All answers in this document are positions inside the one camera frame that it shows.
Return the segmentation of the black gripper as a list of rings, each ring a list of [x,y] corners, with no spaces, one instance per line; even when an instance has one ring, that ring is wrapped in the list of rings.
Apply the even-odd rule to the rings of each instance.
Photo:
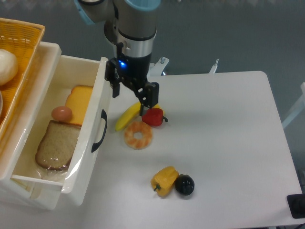
[[[159,99],[159,84],[147,81],[150,60],[151,54],[139,58],[120,54],[106,63],[105,80],[110,82],[112,97],[119,96],[122,83],[139,99],[140,116],[157,105]]]

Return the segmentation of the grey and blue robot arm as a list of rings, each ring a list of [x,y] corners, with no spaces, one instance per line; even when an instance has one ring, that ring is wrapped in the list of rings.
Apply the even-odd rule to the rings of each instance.
[[[116,55],[106,63],[105,80],[112,96],[120,85],[132,90],[140,101],[140,115],[158,103],[159,85],[147,80],[153,42],[157,34],[159,0],[76,0],[79,14],[88,24],[104,22],[104,35]]]

